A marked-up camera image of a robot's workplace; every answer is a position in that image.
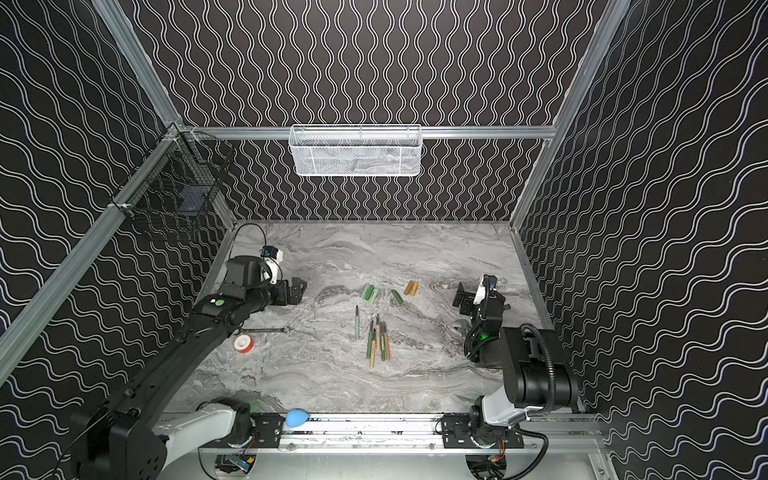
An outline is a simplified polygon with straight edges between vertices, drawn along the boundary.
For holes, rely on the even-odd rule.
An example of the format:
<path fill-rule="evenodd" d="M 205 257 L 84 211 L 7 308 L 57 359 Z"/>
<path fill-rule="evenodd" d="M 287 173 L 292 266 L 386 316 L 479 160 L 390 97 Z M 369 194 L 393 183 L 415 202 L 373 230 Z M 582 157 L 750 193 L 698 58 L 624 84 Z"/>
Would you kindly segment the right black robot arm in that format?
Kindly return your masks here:
<path fill-rule="evenodd" d="M 452 305 L 468 318 L 465 359 L 502 374 L 501 386 L 471 408 L 474 429 L 512 426 L 564 408 L 578 410 L 577 382 L 557 335 L 531 323 L 506 326 L 509 306 L 494 276 L 485 276 L 474 293 L 460 284 Z"/>

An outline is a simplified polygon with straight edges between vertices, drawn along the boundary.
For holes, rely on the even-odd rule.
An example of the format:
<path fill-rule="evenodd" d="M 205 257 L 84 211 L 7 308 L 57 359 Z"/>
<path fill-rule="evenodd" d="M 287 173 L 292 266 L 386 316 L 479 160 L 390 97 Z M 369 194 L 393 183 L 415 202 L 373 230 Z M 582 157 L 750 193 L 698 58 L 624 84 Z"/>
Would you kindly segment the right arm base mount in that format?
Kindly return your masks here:
<path fill-rule="evenodd" d="M 521 449 L 522 436 L 509 426 L 486 424 L 474 414 L 445 414 L 436 427 L 446 449 Z"/>

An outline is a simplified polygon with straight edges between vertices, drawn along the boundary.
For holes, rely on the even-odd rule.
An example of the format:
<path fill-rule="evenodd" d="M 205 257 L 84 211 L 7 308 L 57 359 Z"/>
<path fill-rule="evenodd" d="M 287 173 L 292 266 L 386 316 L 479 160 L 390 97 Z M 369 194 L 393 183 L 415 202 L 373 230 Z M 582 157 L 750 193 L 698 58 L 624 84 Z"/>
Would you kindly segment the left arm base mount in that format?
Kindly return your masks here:
<path fill-rule="evenodd" d="M 240 415 L 233 427 L 233 432 L 223 439 L 213 440 L 203 448 L 220 449 L 260 449 L 277 448 L 282 437 L 285 417 L 277 413 L 252 413 L 249 420 Z"/>

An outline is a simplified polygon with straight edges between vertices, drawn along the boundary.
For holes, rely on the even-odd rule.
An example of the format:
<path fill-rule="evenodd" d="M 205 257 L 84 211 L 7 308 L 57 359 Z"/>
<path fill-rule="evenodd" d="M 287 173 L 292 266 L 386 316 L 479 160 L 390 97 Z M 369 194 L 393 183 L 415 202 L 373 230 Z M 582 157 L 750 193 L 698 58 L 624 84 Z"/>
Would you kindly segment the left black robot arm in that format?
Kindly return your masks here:
<path fill-rule="evenodd" d="M 179 334 L 96 410 L 72 414 L 68 452 L 77 479 L 155 479 L 170 464 L 208 443 L 235 448 L 255 439 L 249 406 L 227 398 L 161 421 L 165 407 L 199 364 L 243 329 L 254 313 L 301 303 L 306 281 L 284 279 L 265 258 L 226 263 L 219 290 L 195 304 Z"/>

